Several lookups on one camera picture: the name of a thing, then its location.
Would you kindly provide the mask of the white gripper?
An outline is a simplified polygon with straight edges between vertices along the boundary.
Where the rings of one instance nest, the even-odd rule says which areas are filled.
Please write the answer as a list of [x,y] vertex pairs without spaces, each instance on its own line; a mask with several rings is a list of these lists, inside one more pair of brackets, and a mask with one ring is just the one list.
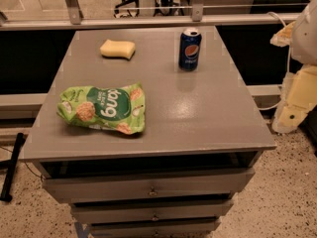
[[[291,22],[270,39],[277,47],[289,46],[295,23]],[[317,105],[317,66],[305,64],[297,73],[288,72],[285,77],[285,99],[278,106],[271,124],[279,134],[295,131]]]

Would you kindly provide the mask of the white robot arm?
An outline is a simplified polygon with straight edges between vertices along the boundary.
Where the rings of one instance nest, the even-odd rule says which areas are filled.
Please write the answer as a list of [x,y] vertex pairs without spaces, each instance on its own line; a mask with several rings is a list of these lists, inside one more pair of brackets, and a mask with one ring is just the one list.
[[271,125],[274,132],[290,133],[317,105],[317,0],[311,0],[294,22],[272,36],[270,43],[289,46],[290,57],[302,64],[297,73],[285,75]]

